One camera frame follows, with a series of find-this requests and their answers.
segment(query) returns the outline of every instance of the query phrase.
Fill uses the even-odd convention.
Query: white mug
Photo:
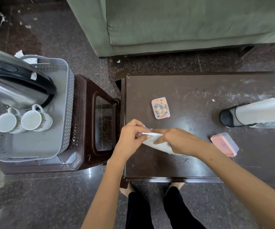
[[[11,111],[15,110],[17,114],[12,114]],[[18,109],[10,107],[7,113],[0,115],[0,132],[9,132],[12,134],[25,132],[26,129],[22,127],[22,115]]]
[[[52,126],[53,119],[39,104],[34,104],[32,110],[22,116],[21,123],[26,130],[41,132],[48,130]]]

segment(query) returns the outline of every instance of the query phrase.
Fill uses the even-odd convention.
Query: black mesh pen holder
[[[242,106],[242,105],[247,105],[247,104],[250,104],[250,103],[244,102],[244,103],[241,103],[239,105],[233,106],[231,108],[227,108],[227,109],[222,110],[219,113],[220,123],[223,126],[228,127],[228,128],[242,127],[242,126],[249,126],[250,127],[250,126],[256,125],[256,123],[255,124],[244,125],[236,117],[236,114],[235,114],[236,113],[236,108],[239,107],[239,106]]]

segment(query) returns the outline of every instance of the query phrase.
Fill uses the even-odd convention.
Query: foot
[[[181,187],[185,184],[185,182],[172,182],[169,186],[169,188],[171,187],[177,187],[178,190],[181,189]]]
[[[120,188],[120,192],[121,192],[123,195],[125,195],[126,197],[128,197],[129,194],[130,194],[131,192],[135,192],[135,191],[134,191],[134,189],[132,188],[131,183],[128,183],[127,189]]]

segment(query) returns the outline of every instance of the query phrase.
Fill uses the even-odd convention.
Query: sofa armrest
[[[105,0],[67,0],[95,54],[113,56],[106,20]]]

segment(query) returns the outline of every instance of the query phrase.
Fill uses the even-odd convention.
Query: scratched table surface
[[[275,73],[148,74],[125,79],[126,122],[135,118],[149,128],[181,128],[208,141],[227,132],[240,148],[231,159],[262,180],[275,180],[275,129],[226,128],[218,119],[222,109],[275,98]],[[159,97],[166,97],[169,118],[155,119],[151,100]],[[167,154],[143,144],[127,161],[124,175],[127,181],[220,181],[197,158]]]

